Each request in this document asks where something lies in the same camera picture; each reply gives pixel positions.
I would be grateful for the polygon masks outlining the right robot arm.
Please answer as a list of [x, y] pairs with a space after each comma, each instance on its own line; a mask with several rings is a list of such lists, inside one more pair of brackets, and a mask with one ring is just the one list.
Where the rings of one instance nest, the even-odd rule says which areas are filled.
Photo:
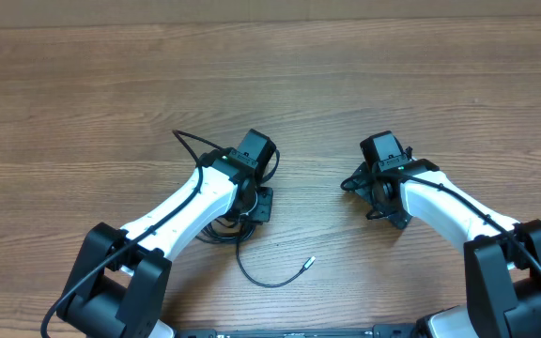
[[341, 188], [371, 207], [368, 220], [403, 230], [417, 218], [464, 258], [466, 302], [375, 337], [541, 337], [541, 220], [521, 223], [460, 190], [391, 131], [360, 143], [364, 161]]

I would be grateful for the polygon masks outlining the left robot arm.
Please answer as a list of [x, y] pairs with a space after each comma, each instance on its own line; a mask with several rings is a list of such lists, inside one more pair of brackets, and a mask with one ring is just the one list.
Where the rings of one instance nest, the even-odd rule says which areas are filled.
[[256, 130], [238, 147], [215, 146], [196, 158], [185, 184], [145, 216], [86, 235], [60, 299], [50, 310], [87, 337], [174, 337], [161, 320], [173, 261], [219, 218], [261, 223], [269, 218], [266, 167], [278, 155]]

